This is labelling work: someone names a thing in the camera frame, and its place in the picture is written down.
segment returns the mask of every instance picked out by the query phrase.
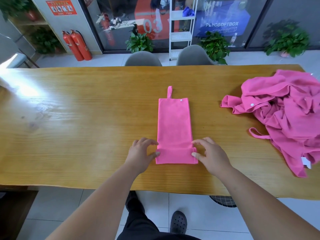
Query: person's right arm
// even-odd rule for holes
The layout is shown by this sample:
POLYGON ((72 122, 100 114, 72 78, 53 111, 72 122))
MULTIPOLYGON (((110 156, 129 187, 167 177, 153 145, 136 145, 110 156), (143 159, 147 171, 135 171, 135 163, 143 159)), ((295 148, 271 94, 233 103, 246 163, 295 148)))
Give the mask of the person's right arm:
POLYGON ((225 151, 211 138, 194 140, 193 143, 206 149, 206 156, 192 155, 225 185, 255 240, 320 239, 319 230, 233 168, 225 151))

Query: white tile floor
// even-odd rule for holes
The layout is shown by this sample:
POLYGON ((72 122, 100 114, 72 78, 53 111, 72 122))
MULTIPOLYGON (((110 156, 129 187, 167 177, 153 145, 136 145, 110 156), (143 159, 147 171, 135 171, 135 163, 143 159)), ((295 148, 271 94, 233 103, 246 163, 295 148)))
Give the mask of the white tile floor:
MULTIPOLYGON (((163 66, 174 66, 168 54, 156 54, 163 66)), ((129 54, 94 56, 90 61, 78 62, 73 56, 42 56, 37 64, 47 67, 104 67, 123 66, 129 54)), ((281 58, 276 53, 231 52, 229 65, 300 64, 307 72, 320 79, 320 51, 306 51, 296 58, 281 58)), ((43 240, 63 222, 92 190, 60 187, 39 187, 39 193, 22 226, 18 240, 43 240)), ((237 208, 227 208, 212 201, 209 196, 139 191, 146 215, 160 231, 167 232, 174 211, 181 210, 188 220, 187 234, 202 240, 252 239, 237 208)), ((294 212, 320 230, 320 201, 279 199, 294 212)), ((123 230, 128 212, 123 210, 117 236, 123 230)))

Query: black pants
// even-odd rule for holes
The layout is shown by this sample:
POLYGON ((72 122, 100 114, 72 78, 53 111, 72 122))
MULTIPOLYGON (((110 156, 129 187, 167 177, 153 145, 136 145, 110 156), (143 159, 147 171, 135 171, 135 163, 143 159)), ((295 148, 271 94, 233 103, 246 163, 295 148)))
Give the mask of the black pants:
POLYGON ((170 240, 199 240, 198 238, 174 234, 167 232, 160 232, 157 226, 147 218, 147 216, 138 211, 130 211, 127 222, 123 228, 122 233, 117 240, 155 240, 155 239, 170 239, 170 240))

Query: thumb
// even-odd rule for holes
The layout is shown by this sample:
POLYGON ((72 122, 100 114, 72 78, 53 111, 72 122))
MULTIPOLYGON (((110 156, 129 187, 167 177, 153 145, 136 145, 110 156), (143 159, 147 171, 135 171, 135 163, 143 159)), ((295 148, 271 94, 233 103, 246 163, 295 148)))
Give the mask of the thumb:
POLYGON ((160 156, 160 152, 154 152, 154 153, 151 153, 149 156, 148 156, 148 159, 149 160, 152 160, 156 157, 160 156))
POLYGON ((203 162, 203 160, 206 159, 205 156, 202 156, 200 153, 197 153, 197 152, 191 153, 191 156, 195 157, 195 158, 198 159, 200 162, 203 162))

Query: hand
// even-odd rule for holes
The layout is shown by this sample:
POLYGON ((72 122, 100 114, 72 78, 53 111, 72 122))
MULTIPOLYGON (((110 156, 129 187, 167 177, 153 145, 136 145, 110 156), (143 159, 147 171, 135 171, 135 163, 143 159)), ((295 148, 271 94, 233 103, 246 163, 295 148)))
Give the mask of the hand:
POLYGON ((206 157, 197 152, 193 152, 191 155, 202 162, 212 175, 218 177, 222 172, 232 168, 226 152, 210 137, 194 140, 192 143, 201 144, 205 148, 206 157))
POLYGON ((159 143, 152 139, 142 137, 139 141, 135 140, 129 149, 125 165, 130 165, 137 170, 137 173, 143 173, 148 168, 150 162, 160 155, 160 152, 154 152, 147 155, 147 147, 158 145, 159 143))

